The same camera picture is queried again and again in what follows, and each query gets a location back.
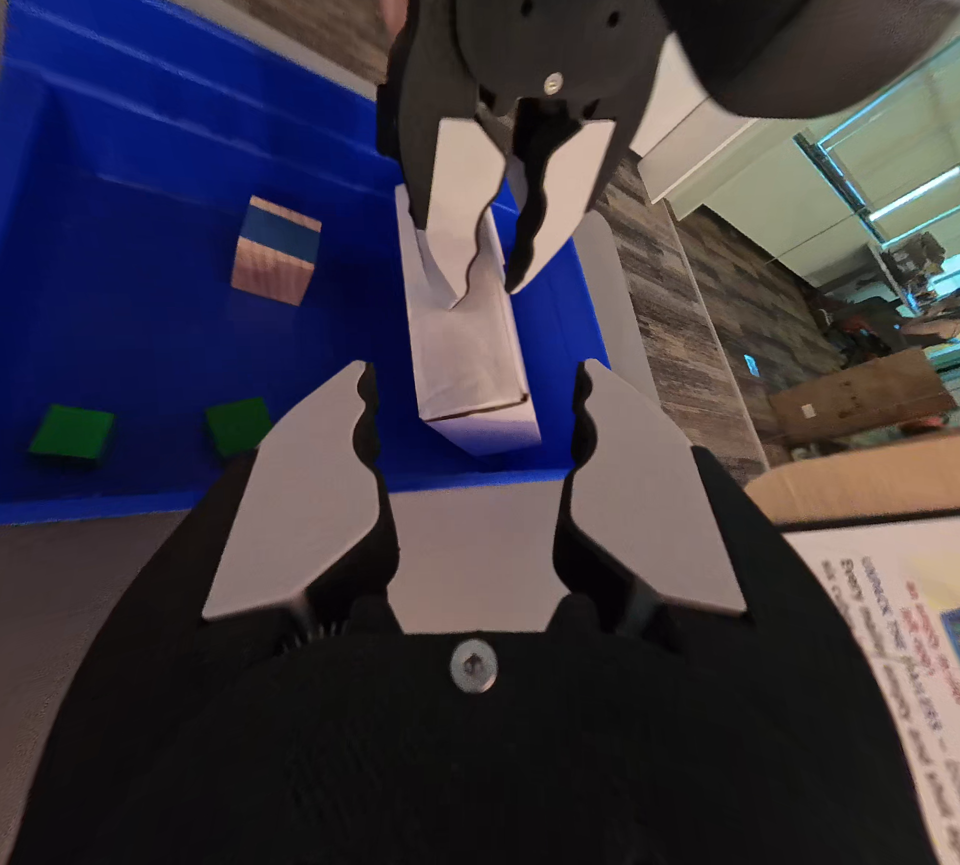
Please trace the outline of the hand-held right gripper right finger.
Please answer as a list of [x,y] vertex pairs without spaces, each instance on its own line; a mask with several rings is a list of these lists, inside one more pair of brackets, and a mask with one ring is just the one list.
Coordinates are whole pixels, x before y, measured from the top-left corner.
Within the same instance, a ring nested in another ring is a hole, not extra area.
[[693,446],[659,405],[596,359],[578,367],[573,467],[553,564],[604,632],[642,632],[679,606],[740,617],[738,583]]

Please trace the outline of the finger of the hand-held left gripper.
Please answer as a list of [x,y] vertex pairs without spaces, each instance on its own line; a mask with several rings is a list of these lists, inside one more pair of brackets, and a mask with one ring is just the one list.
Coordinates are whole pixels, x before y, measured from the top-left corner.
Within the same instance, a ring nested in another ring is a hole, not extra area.
[[519,102],[507,172],[518,209],[505,271],[508,294],[532,283],[581,224],[616,127],[612,119],[580,121],[565,103]]
[[481,224],[505,172],[504,153],[474,118],[440,120],[425,225],[415,229],[426,281],[439,307],[456,307],[470,291]]

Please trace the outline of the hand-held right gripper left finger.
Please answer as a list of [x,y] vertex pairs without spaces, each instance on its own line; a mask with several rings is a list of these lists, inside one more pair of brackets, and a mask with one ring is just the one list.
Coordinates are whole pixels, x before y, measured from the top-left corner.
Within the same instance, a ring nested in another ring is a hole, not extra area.
[[205,621],[281,609],[346,621],[385,596],[400,547],[378,468],[372,364],[347,364],[283,415],[256,452],[202,609]]

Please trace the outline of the green cube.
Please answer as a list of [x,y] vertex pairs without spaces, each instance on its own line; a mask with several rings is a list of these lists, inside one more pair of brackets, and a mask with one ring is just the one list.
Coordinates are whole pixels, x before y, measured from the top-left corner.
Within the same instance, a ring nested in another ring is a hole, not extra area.
[[99,464],[112,436],[111,412],[52,403],[30,440],[30,455],[75,463]]
[[213,448],[223,461],[257,449],[273,427],[266,401],[259,395],[209,406],[203,416]]

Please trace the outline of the white cardboard box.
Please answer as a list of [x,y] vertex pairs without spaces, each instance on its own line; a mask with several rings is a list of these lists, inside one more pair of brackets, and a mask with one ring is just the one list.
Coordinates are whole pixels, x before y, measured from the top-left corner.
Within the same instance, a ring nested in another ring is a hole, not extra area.
[[394,189],[404,296],[420,419],[472,456],[538,447],[542,436],[526,375],[504,257],[491,211],[466,296],[444,308],[431,290],[406,187]]

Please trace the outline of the blue striped wooden cube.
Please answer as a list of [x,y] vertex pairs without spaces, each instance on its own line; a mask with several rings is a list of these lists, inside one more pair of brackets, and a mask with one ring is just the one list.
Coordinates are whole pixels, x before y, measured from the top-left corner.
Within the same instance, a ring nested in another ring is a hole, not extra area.
[[312,282],[322,223],[250,196],[235,247],[231,288],[299,307]]

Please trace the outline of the blue plastic bin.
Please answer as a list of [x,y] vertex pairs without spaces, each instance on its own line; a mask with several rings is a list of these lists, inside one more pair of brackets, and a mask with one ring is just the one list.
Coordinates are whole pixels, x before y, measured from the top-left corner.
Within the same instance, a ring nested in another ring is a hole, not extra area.
[[[391,493],[571,467],[578,366],[609,365],[573,241],[512,300],[537,447],[477,459],[419,417],[372,100],[166,0],[8,0],[2,59],[2,523],[192,507],[205,409],[280,418],[375,368]],[[300,306],[231,286],[251,196],[321,223]],[[52,403],[110,412],[100,463],[33,456]]]

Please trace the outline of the light wooden board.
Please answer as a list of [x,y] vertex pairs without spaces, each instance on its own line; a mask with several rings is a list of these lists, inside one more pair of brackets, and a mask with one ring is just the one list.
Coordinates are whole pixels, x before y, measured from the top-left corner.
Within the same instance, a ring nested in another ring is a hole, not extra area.
[[745,492],[788,531],[957,517],[959,432],[786,463]]

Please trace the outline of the printed instruction sheet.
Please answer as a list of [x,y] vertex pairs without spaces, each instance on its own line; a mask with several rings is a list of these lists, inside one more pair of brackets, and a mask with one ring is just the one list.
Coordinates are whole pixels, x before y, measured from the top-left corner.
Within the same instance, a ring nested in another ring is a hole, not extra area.
[[894,717],[939,863],[959,862],[959,518],[788,532]]

